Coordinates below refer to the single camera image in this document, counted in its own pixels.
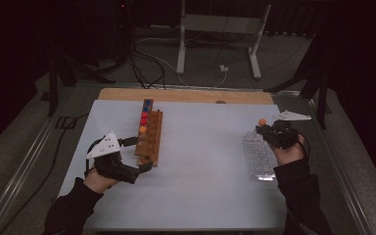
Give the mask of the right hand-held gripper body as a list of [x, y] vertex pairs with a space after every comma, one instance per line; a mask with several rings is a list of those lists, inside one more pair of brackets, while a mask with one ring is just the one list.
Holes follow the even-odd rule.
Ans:
[[292, 121], [311, 120], [311, 116], [284, 111], [275, 116], [269, 127], [268, 143], [280, 149], [288, 149], [298, 142], [298, 130], [292, 127]]

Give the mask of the black stand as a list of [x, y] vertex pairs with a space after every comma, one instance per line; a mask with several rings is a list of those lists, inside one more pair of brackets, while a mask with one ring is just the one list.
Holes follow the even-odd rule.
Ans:
[[74, 70], [85, 73], [91, 78], [101, 82], [111, 84], [113, 80], [104, 78], [94, 70], [89, 69], [85, 65], [79, 63], [73, 57], [60, 49], [53, 49], [49, 52], [49, 102], [50, 108], [48, 116], [51, 117], [58, 108], [58, 78], [65, 86], [75, 86], [77, 79], [74, 75]]
[[318, 93], [316, 118], [319, 125], [325, 129], [325, 112], [328, 80], [334, 67], [335, 47], [324, 33], [318, 32], [313, 37], [304, 58], [294, 76], [276, 86], [264, 88], [264, 92], [278, 93], [285, 88], [305, 80], [300, 92], [303, 99], [312, 99]]

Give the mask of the person's right hand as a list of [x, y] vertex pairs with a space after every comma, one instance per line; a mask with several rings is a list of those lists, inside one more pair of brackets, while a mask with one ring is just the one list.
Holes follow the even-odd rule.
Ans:
[[298, 160], [302, 160], [305, 157], [305, 151], [303, 150], [305, 139], [302, 135], [298, 135], [298, 140], [298, 143], [286, 150], [277, 147], [271, 147], [271, 150], [273, 151], [279, 165], [286, 165]]

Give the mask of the grey metal stand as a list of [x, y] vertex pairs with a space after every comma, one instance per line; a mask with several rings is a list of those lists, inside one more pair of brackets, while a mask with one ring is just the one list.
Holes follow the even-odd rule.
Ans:
[[263, 5], [262, 13], [257, 18], [243, 18], [230, 16], [215, 16], [188, 14], [186, 12], [186, 0], [181, 0], [180, 9], [180, 34], [179, 34], [179, 50], [176, 63], [176, 73], [183, 74], [185, 69], [185, 32], [194, 30], [200, 32], [229, 32], [229, 33], [245, 33], [254, 34], [256, 40], [254, 44], [248, 48], [249, 61], [254, 79], [261, 78], [261, 71], [257, 58], [257, 52], [260, 41], [264, 32], [266, 21], [271, 9], [270, 3]]

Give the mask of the white table mat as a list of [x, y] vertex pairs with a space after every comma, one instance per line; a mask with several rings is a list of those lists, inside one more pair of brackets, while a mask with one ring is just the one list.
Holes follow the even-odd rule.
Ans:
[[274, 105], [157, 102], [159, 163], [108, 190], [85, 224], [99, 231], [279, 230], [286, 207], [276, 182], [249, 176], [243, 139]]

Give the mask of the wooden test tube rack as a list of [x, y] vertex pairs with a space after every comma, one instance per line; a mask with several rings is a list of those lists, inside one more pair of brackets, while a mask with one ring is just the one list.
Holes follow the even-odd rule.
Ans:
[[[152, 105], [150, 107], [145, 106], [145, 101], [151, 100]], [[152, 99], [145, 99], [143, 101], [143, 108], [149, 108], [146, 125], [147, 131], [145, 133], [140, 133], [138, 128], [138, 142], [135, 148], [135, 156], [137, 157], [137, 164], [142, 165], [148, 162], [153, 162], [153, 166], [158, 165], [160, 143], [162, 135], [162, 123], [163, 123], [163, 112], [161, 110], [154, 109], [154, 101]]]

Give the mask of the person's left hand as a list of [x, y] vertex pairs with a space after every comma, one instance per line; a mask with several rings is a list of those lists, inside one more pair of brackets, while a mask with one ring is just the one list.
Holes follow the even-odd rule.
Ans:
[[100, 175], [96, 168], [91, 169], [83, 183], [92, 191], [103, 194], [106, 190], [118, 183], [117, 180]]

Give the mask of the wooden board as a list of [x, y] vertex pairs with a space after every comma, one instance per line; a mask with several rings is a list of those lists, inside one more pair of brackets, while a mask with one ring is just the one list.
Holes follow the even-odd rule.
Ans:
[[142, 101], [144, 99], [153, 99], [156, 102], [212, 104], [274, 104], [271, 95], [268, 93], [223, 90], [103, 88], [99, 93], [98, 99], [121, 101]]

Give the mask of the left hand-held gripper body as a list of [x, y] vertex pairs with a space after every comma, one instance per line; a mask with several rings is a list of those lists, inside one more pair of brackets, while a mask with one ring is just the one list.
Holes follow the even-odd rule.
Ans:
[[86, 154], [87, 174], [96, 168], [100, 175], [118, 181], [134, 184], [140, 172], [138, 168], [124, 164], [121, 161], [119, 138], [112, 131], [94, 141]]

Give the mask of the clear plastic tube rack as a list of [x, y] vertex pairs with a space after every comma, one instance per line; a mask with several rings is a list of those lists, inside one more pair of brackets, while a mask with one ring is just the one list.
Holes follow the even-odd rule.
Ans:
[[276, 157], [255, 131], [246, 133], [243, 139], [244, 154], [251, 181], [273, 181], [275, 179], [274, 168], [277, 166]]

